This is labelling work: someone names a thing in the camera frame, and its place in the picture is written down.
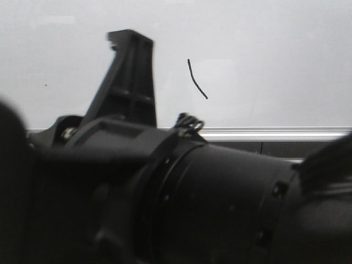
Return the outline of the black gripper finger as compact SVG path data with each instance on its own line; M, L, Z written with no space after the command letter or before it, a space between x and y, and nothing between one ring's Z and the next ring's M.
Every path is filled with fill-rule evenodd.
M115 57L80 126L95 119L115 118L157 126L153 86L153 41L134 31L107 34Z

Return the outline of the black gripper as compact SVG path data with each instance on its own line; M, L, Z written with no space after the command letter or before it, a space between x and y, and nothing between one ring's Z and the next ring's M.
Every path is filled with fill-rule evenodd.
M138 263L145 193L182 140L201 140L203 121L180 115L170 129L72 117L29 134L38 154L25 263Z

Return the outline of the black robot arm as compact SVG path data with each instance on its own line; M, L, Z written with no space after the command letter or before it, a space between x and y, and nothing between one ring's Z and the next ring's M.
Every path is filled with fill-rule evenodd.
M115 57L82 117L28 135L38 154L36 263L351 263L351 135L300 163L206 141L183 113L159 129L153 41Z
M1 101L1 263L19 263L25 235L33 159L24 126Z

